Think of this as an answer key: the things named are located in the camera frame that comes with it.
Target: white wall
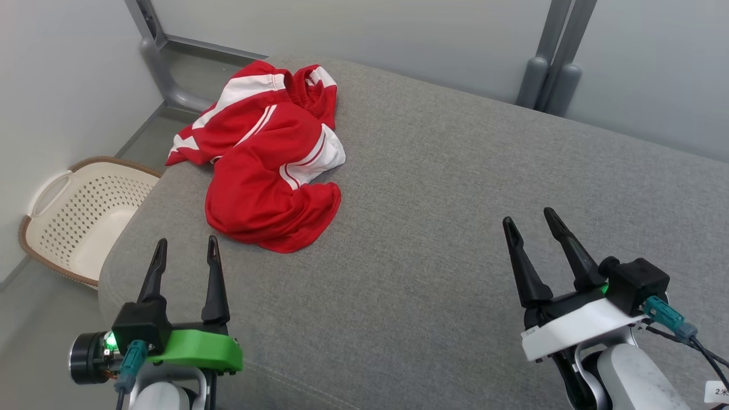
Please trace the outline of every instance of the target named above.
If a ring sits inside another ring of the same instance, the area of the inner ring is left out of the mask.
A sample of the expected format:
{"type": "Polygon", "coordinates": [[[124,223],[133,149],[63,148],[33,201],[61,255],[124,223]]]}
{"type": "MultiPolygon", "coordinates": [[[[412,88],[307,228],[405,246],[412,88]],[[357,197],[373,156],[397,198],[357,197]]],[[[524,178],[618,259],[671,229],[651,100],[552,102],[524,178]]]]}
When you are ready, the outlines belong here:
{"type": "Polygon", "coordinates": [[[514,102],[550,0],[152,0],[167,34],[319,54],[514,102]]]}
{"type": "Polygon", "coordinates": [[[162,103],[121,0],[5,0],[0,12],[0,282],[48,177],[114,155],[162,103]]]}
{"type": "Polygon", "coordinates": [[[729,160],[729,2],[598,1],[566,117],[729,160]]]}

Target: green led light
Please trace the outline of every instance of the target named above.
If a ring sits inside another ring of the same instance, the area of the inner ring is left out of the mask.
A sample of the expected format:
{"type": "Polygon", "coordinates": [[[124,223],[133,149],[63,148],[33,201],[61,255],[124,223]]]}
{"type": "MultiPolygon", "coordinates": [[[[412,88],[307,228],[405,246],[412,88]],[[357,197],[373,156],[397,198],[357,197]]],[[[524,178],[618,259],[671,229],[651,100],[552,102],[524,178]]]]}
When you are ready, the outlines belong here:
{"type": "Polygon", "coordinates": [[[109,332],[108,335],[106,335],[106,339],[104,339],[104,343],[106,343],[106,348],[113,350],[117,348],[117,338],[114,336],[113,332],[109,332]]]}

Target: robotic arm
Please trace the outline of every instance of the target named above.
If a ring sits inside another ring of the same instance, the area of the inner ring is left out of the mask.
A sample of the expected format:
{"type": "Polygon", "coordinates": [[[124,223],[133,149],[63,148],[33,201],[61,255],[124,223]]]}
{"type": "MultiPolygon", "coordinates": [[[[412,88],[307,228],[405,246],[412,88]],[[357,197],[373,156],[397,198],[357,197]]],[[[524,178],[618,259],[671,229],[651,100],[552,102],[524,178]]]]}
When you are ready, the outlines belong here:
{"type": "Polygon", "coordinates": [[[217,377],[243,370],[243,351],[228,336],[230,321],[218,242],[208,240],[208,292],[201,322],[171,324],[160,294],[167,261],[161,239],[136,302],[124,303],[110,331],[84,333],[69,355],[77,384],[114,379],[117,410],[130,395],[130,410],[215,409],[217,377]],[[197,382],[197,392],[176,382],[197,382]]]}
{"type": "Polygon", "coordinates": [[[510,217],[504,218],[504,234],[525,309],[524,353],[530,361],[555,362],[573,409],[689,409],[633,338],[636,324],[653,320],[672,330],[677,341],[702,351],[729,387],[709,358],[713,354],[699,349],[696,329],[668,305],[668,274],[642,258],[621,264],[609,257],[598,266],[554,209],[544,213],[574,274],[574,292],[555,298],[542,283],[510,217]],[[597,346],[604,349],[585,354],[597,346]]]}

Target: white label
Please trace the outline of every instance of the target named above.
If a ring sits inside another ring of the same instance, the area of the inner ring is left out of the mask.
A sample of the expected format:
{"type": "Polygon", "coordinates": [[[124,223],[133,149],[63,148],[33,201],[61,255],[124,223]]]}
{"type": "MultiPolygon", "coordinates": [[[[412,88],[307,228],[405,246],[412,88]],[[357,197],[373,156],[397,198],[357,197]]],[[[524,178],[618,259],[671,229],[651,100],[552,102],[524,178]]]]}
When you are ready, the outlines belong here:
{"type": "Polygon", "coordinates": [[[729,389],[721,381],[706,382],[706,390],[703,392],[703,402],[729,404],[729,389]]]}

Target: green plastic part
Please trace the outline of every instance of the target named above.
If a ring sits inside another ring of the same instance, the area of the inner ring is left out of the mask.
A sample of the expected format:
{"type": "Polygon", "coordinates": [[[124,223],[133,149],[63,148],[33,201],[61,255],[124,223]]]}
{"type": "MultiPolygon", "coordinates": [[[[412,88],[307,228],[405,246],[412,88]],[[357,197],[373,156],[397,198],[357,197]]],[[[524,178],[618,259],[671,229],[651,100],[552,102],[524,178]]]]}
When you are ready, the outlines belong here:
{"type": "Polygon", "coordinates": [[[173,330],[165,352],[149,356],[147,361],[164,361],[218,371],[241,371],[243,350],[230,336],[201,330],[173,330]]]}

